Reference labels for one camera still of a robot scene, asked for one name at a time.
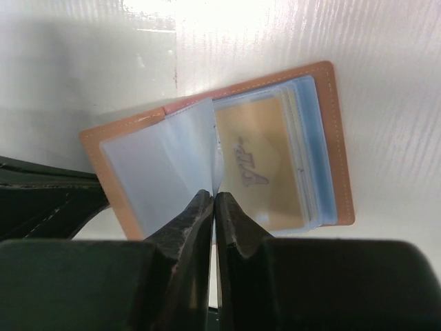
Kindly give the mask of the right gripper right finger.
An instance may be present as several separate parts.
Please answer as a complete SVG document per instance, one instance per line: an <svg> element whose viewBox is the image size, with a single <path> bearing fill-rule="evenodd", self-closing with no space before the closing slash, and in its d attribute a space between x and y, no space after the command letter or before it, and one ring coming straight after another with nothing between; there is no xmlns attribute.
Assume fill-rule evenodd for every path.
<svg viewBox="0 0 441 331"><path fill-rule="evenodd" d="M220 329L268 330L274 321L261 244L271 235L228 192L217 194L214 218Z"/></svg>

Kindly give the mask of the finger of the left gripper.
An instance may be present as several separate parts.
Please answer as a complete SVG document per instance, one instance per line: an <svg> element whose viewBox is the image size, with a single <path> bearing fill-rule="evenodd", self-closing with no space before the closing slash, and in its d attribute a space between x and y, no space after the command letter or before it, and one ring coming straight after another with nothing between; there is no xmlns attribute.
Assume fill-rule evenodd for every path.
<svg viewBox="0 0 441 331"><path fill-rule="evenodd" d="M96 175L1 157L1 240L72 239L110 206Z"/></svg>

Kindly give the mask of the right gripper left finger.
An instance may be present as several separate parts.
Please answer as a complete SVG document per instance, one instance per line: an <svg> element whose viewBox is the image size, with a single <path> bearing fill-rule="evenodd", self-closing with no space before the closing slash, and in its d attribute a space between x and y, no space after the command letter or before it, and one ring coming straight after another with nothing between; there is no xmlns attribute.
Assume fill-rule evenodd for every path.
<svg viewBox="0 0 441 331"><path fill-rule="evenodd" d="M136 330L204 330L214 198L199 190L185 209L144 240L149 257L136 293Z"/></svg>

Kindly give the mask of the gold credit card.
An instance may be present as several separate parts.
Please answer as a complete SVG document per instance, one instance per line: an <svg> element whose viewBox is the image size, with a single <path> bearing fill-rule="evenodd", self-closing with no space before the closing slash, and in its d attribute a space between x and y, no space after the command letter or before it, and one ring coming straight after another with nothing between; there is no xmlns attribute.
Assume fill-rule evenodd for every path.
<svg viewBox="0 0 441 331"><path fill-rule="evenodd" d="M225 160L220 191L267 231L300 229L303 214L283 106L272 97L216 111Z"/></svg>

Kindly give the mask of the brown leather card holder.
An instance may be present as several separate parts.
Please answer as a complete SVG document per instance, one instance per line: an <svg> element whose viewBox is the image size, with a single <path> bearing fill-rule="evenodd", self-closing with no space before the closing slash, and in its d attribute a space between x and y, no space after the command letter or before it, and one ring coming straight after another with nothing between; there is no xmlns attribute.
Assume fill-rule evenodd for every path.
<svg viewBox="0 0 441 331"><path fill-rule="evenodd" d="M199 190L221 193L216 111L275 97L283 106L305 232L355 221L334 65L320 61L203 92L84 130L83 144L127 238L143 239Z"/></svg>

